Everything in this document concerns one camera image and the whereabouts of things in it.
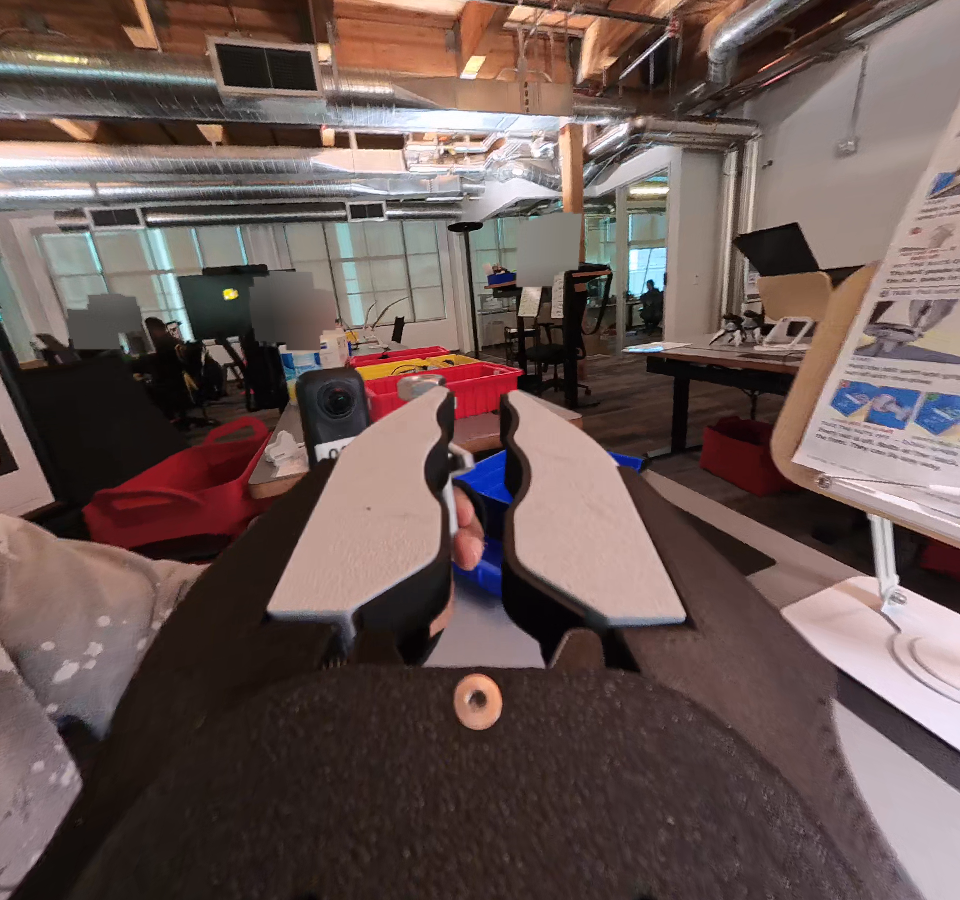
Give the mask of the wooden table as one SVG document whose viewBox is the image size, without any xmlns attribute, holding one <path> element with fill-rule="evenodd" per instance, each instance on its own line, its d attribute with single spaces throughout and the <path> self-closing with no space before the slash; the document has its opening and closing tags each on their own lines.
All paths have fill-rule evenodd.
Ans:
<svg viewBox="0 0 960 900">
<path fill-rule="evenodd" d="M 647 373 L 672 381 L 669 446 L 652 450 L 651 459 L 700 450 L 689 443 L 690 387 L 693 382 L 733 389 L 749 402 L 749 418 L 758 418 L 765 397 L 785 398 L 808 348 L 775 350 L 761 346 L 695 345 L 654 341 L 632 344 L 622 354 L 646 361 Z"/>
</svg>

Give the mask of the hanging paper sheets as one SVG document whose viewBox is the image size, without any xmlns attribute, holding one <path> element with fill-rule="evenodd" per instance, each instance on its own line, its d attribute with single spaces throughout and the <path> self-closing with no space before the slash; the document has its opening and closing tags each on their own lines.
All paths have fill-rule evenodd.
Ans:
<svg viewBox="0 0 960 900">
<path fill-rule="evenodd" d="M 518 317 L 559 321 L 565 315 L 567 275 L 558 273 L 550 286 L 524 286 L 518 302 Z"/>
</svg>

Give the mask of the black standing desk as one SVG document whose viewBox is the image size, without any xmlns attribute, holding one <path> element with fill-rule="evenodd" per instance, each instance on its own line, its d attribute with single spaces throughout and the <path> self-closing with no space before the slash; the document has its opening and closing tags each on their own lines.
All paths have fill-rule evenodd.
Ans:
<svg viewBox="0 0 960 900">
<path fill-rule="evenodd" d="M 558 322 L 540 321 L 537 313 L 529 316 L 516 312 L 517 326 L 517 389 L 536 397 L 546 392 L 562 395 L 563 405 L 576 410 L 585 396 L 584 405 L 594 406 L 593 390 L 581 378 L 582 364 L 587 358 L 586 340 L 603 325 L 611 298 L 614 271 L 606 264 L 584 263 L 558 275 L 550 289 L 551 298 L 559 299 Z M 586 328 L 590 289 L 601 288 L 596 323 Z"/>
</svg>

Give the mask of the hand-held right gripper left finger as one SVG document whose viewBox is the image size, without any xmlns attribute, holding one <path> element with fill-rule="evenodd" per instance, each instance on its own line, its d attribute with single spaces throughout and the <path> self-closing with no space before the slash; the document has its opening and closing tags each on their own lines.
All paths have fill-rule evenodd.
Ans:
<svg viewBox="0 0 960 900">
<path fill-rule="evenodd" d="M 373 423 L 334 463 L 268 603 L 276 620 L 318 620 L 343 650 L 367 631 L 426 650 L 450 601 L 452 539 L 442 490 L 455 401 L 447 388 Z"/>
</svg>

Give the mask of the red floor bin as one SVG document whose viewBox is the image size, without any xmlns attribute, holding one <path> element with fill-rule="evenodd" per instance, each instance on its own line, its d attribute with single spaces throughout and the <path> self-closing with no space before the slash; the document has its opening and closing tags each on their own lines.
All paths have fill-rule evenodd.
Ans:
<svg viewBox="0 0 960 900">
<path fill-rule="evenodd" d="M 700 467 L 759 498 L 798 492 L 773 461 L 774 426 L 754 419 L 726 417 L 702 431 Z"/>
</svg>

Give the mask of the silver ventilation duct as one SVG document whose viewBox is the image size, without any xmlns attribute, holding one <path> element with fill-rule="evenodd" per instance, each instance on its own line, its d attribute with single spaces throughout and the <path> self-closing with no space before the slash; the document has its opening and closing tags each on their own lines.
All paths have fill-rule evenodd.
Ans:
<svg viewBox="0 0 960 900">
<path fill-rule="evenodd" d="M 334 133 L 407 135 L 436 130 L 455 137 L 494 138 L 549 133 L 578 112 L 569 85 L 458 78 L 393 78 L 320 66 L 323 97 L 224 97 L 208 54 L 101 53 L 63 47 L 2 47 L 2 120 L 68 120 L 114 124 L 156 121 L 199 126 L 301 130 L 310 146 L 220 147 L 211 142 L 52 149 L 2 154 L 6 182 L 56 183 L 78 176 L 89 184 L 172 186 L 310 186 L 310 192 L 230 192 L 249 198 L 362 200 L 463 196 L 462 176 L 442 168 L 411 171 L 402 154 L 322 150 L 322 129 Z"/>
</svg>

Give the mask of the black light flag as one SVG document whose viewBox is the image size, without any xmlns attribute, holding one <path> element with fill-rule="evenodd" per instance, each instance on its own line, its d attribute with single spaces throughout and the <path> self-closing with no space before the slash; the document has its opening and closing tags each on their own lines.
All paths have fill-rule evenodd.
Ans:
<svg viewBox="0 0 960 900">
<path fill-rule="evenodd" d="M 822 272 L 829 276 L 833 286 L 838 286 L 862 268 L 861 264 L 834 268 L 820 266 L 796 222 L 738 234 L 732 245 L 759 278 Z"/>
</svg>

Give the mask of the black floor lamp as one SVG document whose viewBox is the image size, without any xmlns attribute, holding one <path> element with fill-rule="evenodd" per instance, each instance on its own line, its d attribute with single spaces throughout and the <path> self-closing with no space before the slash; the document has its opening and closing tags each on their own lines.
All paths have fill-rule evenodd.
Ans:
<svg viewBox="0 0 960 900">
<path fill-rule="evenodd" d="M 482 359 L 481 343 L 477 323 L 477 309 L 474 282 L 474 258 L 472 250 L 472 234 L 480 231 L 482 222 L 459 220 L 448 225 L 450 234 L 458 235 L 462 240 L 463 290 L 466 294 L 469 312 L 469 335 L 472 341 L 472 355 Z"/>
</svg>

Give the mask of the wipes canister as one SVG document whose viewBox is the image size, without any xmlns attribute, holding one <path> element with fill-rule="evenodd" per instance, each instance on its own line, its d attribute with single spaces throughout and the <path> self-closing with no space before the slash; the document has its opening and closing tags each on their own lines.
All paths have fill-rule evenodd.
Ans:
<svg viewBox="0 0 960 900">
<path fill-rule="evenodd" d="M 292 351 L 285 345 L 278 346 L 283 378 L 290 402 L 297 402 L 296 384 L 300 376 L 322 368 L 319 351 Z"/>
</svg>

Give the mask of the red plastic bin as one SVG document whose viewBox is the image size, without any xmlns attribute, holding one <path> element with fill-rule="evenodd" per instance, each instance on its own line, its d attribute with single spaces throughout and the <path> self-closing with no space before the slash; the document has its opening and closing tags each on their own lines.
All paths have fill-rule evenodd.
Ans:
<svg viewBox="0 0 960 900">
<path fill-rule="evenodd" d="M 500 397 L 518 389 L 523 373 L 504 364 L 479 362 L 438 370 L 455 398 L 455 417 L 464 419 L 498 410 Z M 399 378 L 365 381 L 370 418 L 378 421 L 404 405 L 397 396 Z"/>
<path fill-rule="evenodd" d="M 428 359 L 446 354 L 450 354 L 450 351 L 439 346 L 376 351 L 366 354 L 354 354 L 349 358 L 347 365 L 355 369 L 359 369 L 361 367 L 377 365 L 379 363 L 399 363 L 409 360 Z"/>
</svg>

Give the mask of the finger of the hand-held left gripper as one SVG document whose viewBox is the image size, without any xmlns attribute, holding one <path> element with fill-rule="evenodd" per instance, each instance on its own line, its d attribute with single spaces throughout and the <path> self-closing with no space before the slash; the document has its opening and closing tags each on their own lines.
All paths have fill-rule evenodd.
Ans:
<svg viewBox="0 0 960 900">
<path fill-rule="evenodd" d="M 456 477 L 472 471 L 475 467 L 474 456 L 458 444 L 451 442 L 447 446 L 446 460 L 443 469 L 445 481 L 442 485 L 442 499 L 448 510 L 449 532 L 457 534 L 460 529 L 457 501 L 455 498 Z"/>
</svg>

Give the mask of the red tote bag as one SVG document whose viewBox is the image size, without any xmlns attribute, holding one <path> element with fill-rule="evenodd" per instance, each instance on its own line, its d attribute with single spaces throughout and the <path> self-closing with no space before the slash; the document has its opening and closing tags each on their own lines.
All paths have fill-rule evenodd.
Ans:
<svg viewBox="0 0 960 900">
<path fill-rule="evenodd" d="M 257 418 L 241 418 L 97 492 L 82 510 L 90 539 L 127 550 L 197 537 L 236 539 L 273 502 L 249 488 L 270 436 Z"/>
</svg>

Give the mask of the person's left forearm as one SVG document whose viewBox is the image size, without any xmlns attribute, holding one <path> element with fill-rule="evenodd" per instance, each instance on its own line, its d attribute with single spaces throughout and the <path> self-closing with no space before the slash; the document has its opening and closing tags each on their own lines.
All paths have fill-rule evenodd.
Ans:
<svg viewBox="0 0 960 900">
<path fill-rule="evenodd" d="M 43 712 L 94 737 L 204 568 L 58 538 L 1 517 L 1 640 Z"/>
</svg>

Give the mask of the black gold jacket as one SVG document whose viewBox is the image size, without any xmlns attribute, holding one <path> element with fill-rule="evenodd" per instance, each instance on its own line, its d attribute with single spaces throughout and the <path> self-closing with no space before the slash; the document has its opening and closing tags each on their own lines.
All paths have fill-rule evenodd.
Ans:
<svg viewBox="0 0 960 900">
<path fill-rule="evenodd" d="M 222 371 L 201 342 L 179 339 L 157 317 L 144 320 L 153 353 L 147 358 L 144 382 L 150 400 L 175 428 L 218 426 L 207 405 L 222 393 Z"/>
</svg>

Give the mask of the yellow plastic bin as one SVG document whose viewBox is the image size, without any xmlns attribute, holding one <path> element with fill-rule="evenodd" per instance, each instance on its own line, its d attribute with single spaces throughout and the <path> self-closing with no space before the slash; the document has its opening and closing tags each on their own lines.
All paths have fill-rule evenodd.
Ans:
<svg viewBox="0 0 960 900">
<path fill-rule="evenodd" d="M 376 358 L 370 362 L 357 362 L 352 367 L 365 381 L 381 378 L 399 378 L 401 376 L 422 374 L 459 366 L 471 366 L 479 360 L 462 354 L 437 354 L 431 356 L 406 356 L 397 358 Z"/>
</svg>

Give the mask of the wooden pillar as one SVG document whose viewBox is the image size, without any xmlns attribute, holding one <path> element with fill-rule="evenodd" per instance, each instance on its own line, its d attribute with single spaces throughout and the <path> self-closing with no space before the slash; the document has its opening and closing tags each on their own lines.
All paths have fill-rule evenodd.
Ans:
<svg viewBox="0 0 960 900">
<path fill-rule="evenodd" d="M 584 211 L 584 134 L 583 126 L 569 123 L 558 133 L 560 195 L 563 212 Z"/>
</svg>

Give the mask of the white plastic holder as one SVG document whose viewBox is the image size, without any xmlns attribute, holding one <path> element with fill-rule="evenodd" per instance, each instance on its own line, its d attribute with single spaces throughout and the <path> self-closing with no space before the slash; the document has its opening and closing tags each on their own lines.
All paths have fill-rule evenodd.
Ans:
<svg viewBox="0 0 960 900">
<path fill-rule="evenodd" d="M 299 476 L 309 469 L 306 444 L 285 428 L 274 433 L 261 458 L 272 480 Z"/>
</svg>

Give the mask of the grey splattered sweatshirt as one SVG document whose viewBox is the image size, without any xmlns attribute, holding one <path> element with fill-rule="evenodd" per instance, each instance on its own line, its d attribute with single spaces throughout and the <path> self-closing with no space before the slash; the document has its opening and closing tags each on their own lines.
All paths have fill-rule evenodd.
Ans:
<svg viewBox="0 0 960 900">
<path fill-rule="evenodd" d="M 11 898 L 64 821 L 82 779 L 54 721 L 1 651 L 1 897 Z"/>
</svg>

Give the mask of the printed instruction sheet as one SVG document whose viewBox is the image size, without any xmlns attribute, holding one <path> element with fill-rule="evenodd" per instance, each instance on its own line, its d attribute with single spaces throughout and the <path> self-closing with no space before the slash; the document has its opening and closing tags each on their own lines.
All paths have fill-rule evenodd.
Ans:
<svg viewBox="0 0 960 900">
<path fill-rule="evenodd" d="M 958 422 L 955 111 L 846 330 L 794 461 L 957 503 Z"/>
</svg>

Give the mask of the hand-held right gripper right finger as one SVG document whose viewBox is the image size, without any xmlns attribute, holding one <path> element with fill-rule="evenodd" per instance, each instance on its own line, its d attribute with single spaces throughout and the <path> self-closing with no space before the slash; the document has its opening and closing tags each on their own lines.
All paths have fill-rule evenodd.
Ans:
<svg viewBox="0 0 960 900">
<path fill-rule="evenodd" d="M 505 568 L 590 626 L 687 620 L 640 511 L 631 469 L 531 395 L 501 400 Z"/>
</svg>

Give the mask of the large ceiling air vent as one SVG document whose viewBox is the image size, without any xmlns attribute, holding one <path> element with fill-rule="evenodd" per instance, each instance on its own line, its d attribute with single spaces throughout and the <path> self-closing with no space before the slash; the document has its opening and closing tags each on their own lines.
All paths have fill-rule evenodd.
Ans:
<svg viewBox="0 0 960 900">
<path fill-rule="evenodd" d="M 217 90 L 224 97 L 324 96 L 314 45 L 206 37 Z"/>
</svg>

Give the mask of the blue plastic bin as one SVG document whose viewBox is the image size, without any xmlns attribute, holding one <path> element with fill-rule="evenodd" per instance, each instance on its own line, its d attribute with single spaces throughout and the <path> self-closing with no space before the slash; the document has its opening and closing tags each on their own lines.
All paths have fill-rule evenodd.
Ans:
<svg viewBox="0 0 960 900">
<path fill-rule="evenodd" d="M 474 469 L 460 477 L 462 488 L 470 487 L 485 522 L 485 550 L 480 564 L 465 570 L 455 567 L 456 575 L 472 582 L 496 600 L 502 599 L 503 530 L 505 516 L 513 496 L 505 486 L 506 453 L 500 450 L 479 461 Z"/>
</svg>

